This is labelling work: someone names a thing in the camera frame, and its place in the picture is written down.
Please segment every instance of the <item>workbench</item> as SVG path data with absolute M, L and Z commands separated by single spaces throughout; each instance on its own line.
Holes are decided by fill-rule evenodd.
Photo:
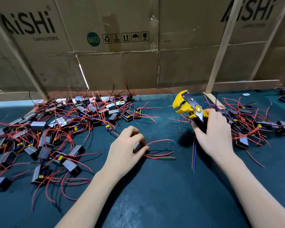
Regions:
M 257 107 L 266 110 L 270 101 L 260 93 L 249 91 L 250 96 L 242 96 L 243 92 L 218 93 L 222 97 L 239 99 L 241 103 L 256 102 Z M 155 118 L 137 119 L 126 122 L 118 121 L 118 132 L 133 125 L 145 136 L 146 142 L 162 139 L 150 144 L 150 150 L 168 153 L 174 151 L 176 160 L 146 159 L 138 164 L 116 185 L 110 194 L 96 227 L 249 227 L 247 218 L 232 190 L 230 184 L 213 161 L 203 152 L 198 151 L 195 172 L 191 170 L 192 137 L 178 133 L 192 134 L 190 123 L 178 122 L 169 118 L 182 120 L 172 108 L 175 95 L 145 95 L 134 101 L 135 108 L 142 107 L 149 100 L 148 107 L 162 107 L 143 110 Z M 204 106 L 205 97 L 195 95 L 194 98 Z M 0 108 L 0 121 L 11 122 L 22 116 L 30 107 Z M 285 121 L 285 110 L 273 104 L 269 111 L 269 119 L 273 122 Z M 105 130 L 104 126 L 95 127 L 89 137 L 87 131 L 74 136 L 75 144 L 82 144 L 86 153 L 101 151 L 95 155 L 84 155 L 80 161 L 88 165 L 93 173 L 97 173 L 106 161 L 111 143 L 116 135 Z M 285 207 L 285 136 L 272 134 L 268 139 L 270 146 L 257 146 L 249 143 L 250 154 L 265 168 L 254 162 L 245 150 L 234 149 L 254 176 Z M 17 162 L 31 162 L 23 153 Z M 45 196 L 45 188 L 40 188 L 35 198 L 34 211 L 31 201 L 35 186 L 30 184 L 35 165 L 18 165 L 4 174 L 9 177 L 27 169 L 32 171 L 25 177 L 15 180 L 6 192 L 0 192 L 0 227 L 3 228 L 47 228 L 54 227 L 63 215 L 74 204 L 61 195 L 57 185 L 50 185 L 49 195 L 56 199 L 61 209 L 54 206 Z M 92 179 L 93 174 L 83 167 L 79 175 Z M 68 186 L 66 195 L 79 198 L 88 186 Z

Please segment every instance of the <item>hand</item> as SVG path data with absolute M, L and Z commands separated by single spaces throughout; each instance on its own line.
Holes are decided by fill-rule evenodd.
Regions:
M 208 113 L 207 134 L 203 133 L 195 124 L 191 122 L 196 138 L 203 150 L 212 159 L 221 164 L 222 162 L 234 157 L 232 148 L 231 128 L 227 119 L 214 109 L 205 109 Z
M 146 144 L 145 138 L 139 133 L 139 130 L 134 126 L 124 129 L 120 136 L 111 144 L 103 169 L 117 180 L 120 180 L 149 149 L 148 146 L 144 146 L 138 152 L 133 153 L 137 142 Z

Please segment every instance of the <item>blue wire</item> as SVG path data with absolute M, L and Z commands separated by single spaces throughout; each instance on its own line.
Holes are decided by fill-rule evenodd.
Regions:
M 196 157 L 196 143 L 197 143 L 197 140 L 195 140 L 195 143 L 194 143 L 194 161 L 193 161 L 193 172 L 194 172 L 194 166 L 195 166 L 195 157 Z

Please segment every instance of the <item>forearm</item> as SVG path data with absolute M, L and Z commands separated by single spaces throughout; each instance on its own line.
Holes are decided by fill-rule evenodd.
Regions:
M 117 178 L 110 176 L 109 172 L 101 169 L 56 228 L 94 227 L 117 181 Z
M 285 227 L 285 208 L 236 155 L 220 165 L 254 228 Z

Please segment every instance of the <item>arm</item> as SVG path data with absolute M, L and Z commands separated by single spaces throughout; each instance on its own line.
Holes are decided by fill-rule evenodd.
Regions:
M 133 153 L 137 142 L 145 139 L 133 126 L 124 129 L 110 146 L 109 154 L 103 168 L 96 173 L 93 180 L 56 225 L 56 228 L 91 228 L 94 227 L 110 192 L 117 182 L 128 173 L 149 148 L 144 146 Z
M 252 227 L 285 227 L 285 208 L 234 153 L 231 128 L 226 118 L 214 109 L 206 111 L 209 113 L 207 134 L 192 122 L 197 140 L 228 177 Z

